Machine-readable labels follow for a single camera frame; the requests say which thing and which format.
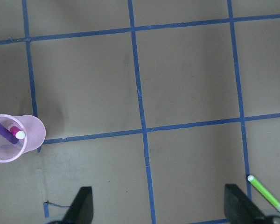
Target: green highlighter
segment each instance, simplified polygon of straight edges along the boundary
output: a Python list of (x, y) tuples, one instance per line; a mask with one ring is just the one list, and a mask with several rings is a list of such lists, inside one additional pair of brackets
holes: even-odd
[(280, 202), (253, 175), (248, 181), (280, 212)]

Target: beige floor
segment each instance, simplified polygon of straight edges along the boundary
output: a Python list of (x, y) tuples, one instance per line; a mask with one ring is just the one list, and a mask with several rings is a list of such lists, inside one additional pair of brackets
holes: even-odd
[[(128, 2), (27, 0), (28, 36), (22, 3), (0, 1), (0, 114), (37, 111), (47, 130), (39, 154), (0, 163), (0, 224), (39, 224), (43, 202), (70, 205), (82, 186), (93, 187), (94, 224), (225, 223), (224, 185), (247, 193), (229, 21), (186, 25), (228, 19), (227, 1), (133, 0), (144, 29), (135, 32), (137, 54)], [(280, 14), (280, 1), (232, 6), (235, 18)], [(152, 26), (171, 23), (185, 27)], [(280, 199), (280, 18), (234, 26), (249, 169)], [(254, 189), (252, 198), (273, 210)], [(65, 211), (49, 206), (51, 216)]]

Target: blue painter's tape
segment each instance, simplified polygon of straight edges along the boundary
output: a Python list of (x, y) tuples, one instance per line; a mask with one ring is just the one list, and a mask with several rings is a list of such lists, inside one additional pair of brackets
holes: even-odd
[(151, 29), (164, 29), (164, 28), (203, 26), (203, 25), (228, 23), (228, 22), (229, 22), (229, 19), (179, 22), (179, 23), (170, 23), (170, 24), (162, 24), (162, 25), (140, 26), (140, 27), (135, 27), (134, 31), (143, 31), (143, 30), (151, 30)]
[(33, 116), (37, 117), (38, 116), (37, 115), (37, 104), (36, 104), (36, 96), (35, 96), (35, 83), (34, 83), (34, 75), (33, 75), (33, 67), (32, 67), (30, 42), (26, 42), (26, 53), (27, 53), (27, 62), (28, 62), (28, 72), (29, 72), (29, 82), (30, 82), (30, 93), (31, 93)]
[(55, 204), (55, 203), (52, 203), (52, 202), (46, 202), (46, 204), (49, 204), (49, 205), (51, 205), (51, 206), (55, 206), (55, 207), (58, 207), (58, 208), (62, 208), (62, 209), (66, 209), (66, 208), (69, 208), (69, 207), (70, 207), (70, 205), (62, 206), (62, 205)]
[(41, 149), (42, 149), (42, 146), (39, 146), (39, 147), (37, 148), (37, 153), (40, 153), (40, 152), (41, 152)]
[(108, 34), (120, 34), (130, 32), (131, 28), (119, 28), (119, 29), (108, 29), (108, 30), (98, 30), (98, 31), (89, 31), (81, 33), (72, 33), (72, 34), (56, 34), (56, 35), (46, 35), (46, 36), (35, 36), (31, 38), (31, 41), (45, 41), (45, 40), (55, 40), (55, 39), (64, 39), (64, 38), (74, 38), (74, 37), (83, 37), (83, 36), (97, 36), (97, 35), (108, 35)]
[(29, 72), (29, 82), (30, 82), (30, 93), (32, 101), (33, 116), (37, 117), (37, 105), (35, 98), (35, 84), (34, 84), (34, 75), (32, 67), (32, 57), (30, 49), (30, 36), (29, 36), (29, 23), (28, 23), (28, 12), (27, 12), (27, 3), (26, 0), (22, 0), (23, 8), (23, 19), (24, 19), (24, 30), (25, 30), (25, 40), (26, 42), (26, 53), (27, 53), (27, 63), (28, 63), (28, 72)]
[(49, 206), (48, 206), (48, 203), (43, 203), (43, 211), (45, 213), (45, 218), (49, 217), (50, 214), (49, 214)]
[(211, 221), (205, 221), (205, 222), (199, 222), (199, 223), (191, 223), (191, 224), (221, 224), (221, 223), (227, 223), (228, 219), (218, 219), (218, 220), (211, 220)]
[(26, 0), (22, 0), (22, 8), (23, 8), (25, 37), (29, 37), (29, 23), (28, 23), (28, 11), (27, 11)]
[(263, 119), (271, 119), (271, 118), (280, 118), (280, 113), (273, 113), (273, 114), (266, 114), (266, 115), (246, 117), (245, 121), (263, 120)]
[[(238, 91), (238, 106), (239, 106), (239, 115), (240, 115), (240, 123), (241, 123), (241, 130), (242, 130), (245, 174), (246, 174), (246, 176), (248, 176), (250, 174), (249, 158), (248, 158), (248, 145), (247, 145), (247, 136), (246, 136), (246, 127), (245, 127), (244, 104), (243, 104), (242, 88), (241, 88), (239, 65), (238, 65), (238, 50), (237, 50), (237, 43), (236, 43), (236, 37), (235, 37), (234, 19), (233, 19), (231, 0), (227, 0), (227, 6), (228, 6), (228, 15), (229, 15), (229, 19), (230, 19), (231, 44), (232, 44), (234, 70), (235, 70), (237, 91)], [(246, 180), (246, 186), (247, 186), (247, 195), (251, 199), (252, 198), (251, 186), (247, 180)]]
[[(130, 25), (131, 25), (131, 28), (134, 29), (135, 22), (134, 22), (134, 13), (133, 13), (133, 3), (132, 3), (132, 0), (128, 0), (127, 2), (128, 2), (128, 8), (129, 8)], [(146, 174), (147, 174), (147, 185), (148, 185), (148, 194), (149, 194), (151, 222), (152, 222), (152, 224), (156, 224), (155, 209), (154, 209), (154, 191), (153, 191), (153, 182), (152, 182), (150, 162), (149, 162), (147, 129), (146, 129), (144, 108), (143, 108), (143, 102), (142, 102), (142, 89), (141, 89), (139, 60), (138, 60), (138, 51), (137, 51), (137, 40), (136, 40), (135, 30), (131, 31), (131, 37), (132, 37), (136, 86), (137, 86), (137, 93), (138, 93), (138, 104), (139, 104), (139, 112), (140, 112), (140, 119), (141, 119), (141, 126), (142, 126), (144, 158), (145, 158), (145, 167), (146, 167)]]
[(101, 139), (101, 138), (109, 138), (109, 137), (116, 137), (116, 136), (122, 136), (122, 135), (131, 135), (131, 134), (140, 134), (140, 133), (142, 133), (142, 129), (129, 130), (129, 131), (121, 131), (121, 132), (110, 132), (110, 133), (82, 135), (82, 136), (68, 137), (68, 138), (65, 138), (65, 139), (48, 139), (48, 140), (45, 140), (43, 144), (47, 145), (47, 144), (69, 142), (69, 141)]
[[(25, 36), (27, 37), (27, 36), (29, 36), (27, 5), (26, 5), (25, 0), (22, 0), (22, 2), (23, 2), (23, 6), (25, 6), (25, 8), (26, 8), (25, 10), (23, 10), (23, 15), (24, 15)], [(280, 19), (280, 14), (238, 17), (238, 18), (233, 18), (233, 21), (234, 22), (242, 22), (242, 21), (269, 20), (269, 19)], [(152, 29), (203, 26), (203, 25), (209, 25), (209, 24), (228, 23), (229, 21), (230, 21), (230, 19), (219, 19), (219, 20), (191, 21), (191, 22), (170, 23), (170, 24), (139, 26), (139, 27), (131, 26), (131, 28), (118, 28), (118, 29), (109, 29), (109, 30), (98, 30), (98, 31), (71, 33), (71, 34), (35, 36), (35, 37), (31, 37), (31, 39), (27, 39), (27, 40), (25, 40), (26, 38), (19, 38), (14, 42), (44, 41), (44, 40), (55, 40), (55, 39), (74, 38), (74, 37), (83, 37), (83, 36), (119, 34), (119, 33), (131, 32), (131, 31), (144, 31), (144, 30), (152, 30)], [(132, 17), (132, 20), (130, 20), (130, 23), (134, 24), (133, 17)], [(13, 43), (13, 41), (11, 41), (11, 40), (0, 41), (0, 45), (10, 44), (10, 43)]]
[(200, 127), (200, 126), (209, 126), (209, 125), (220, 125), (220, 124), (228, 124), (234, 122), (240, 122), (240, 118), (230, 118), (230, 119), (210, 120), (210, 121), (195, 122), (195, 123), (180, 124), (180, 125), (160, 126), (154, 128), (147, 128), (147, 132), (166, 131), (166, 130), (174, 130), (180, 128)]
[(247, 17), (233, 18), (233, 20), (235, 22), (254, 21), (254, 20), (271, 20), (271, 19), (280, 19), (280, 14), (258, 15), (258, 16), (247, 16)]

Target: mesh pencil cup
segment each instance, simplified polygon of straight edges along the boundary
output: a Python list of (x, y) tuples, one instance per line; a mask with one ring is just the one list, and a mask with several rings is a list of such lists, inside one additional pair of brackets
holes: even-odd
[(19, 139), (16, 144), (12, 144), (0, 135), (0, 162), (11, 162), (23, 153), (37, 149), (46, 137), (46, 129), (43, 123), (37, 117), (31, 115), (13, 117), (0, 114), (0, 124), (6, 129), (15, 126), (26, 134), (25, 138)]

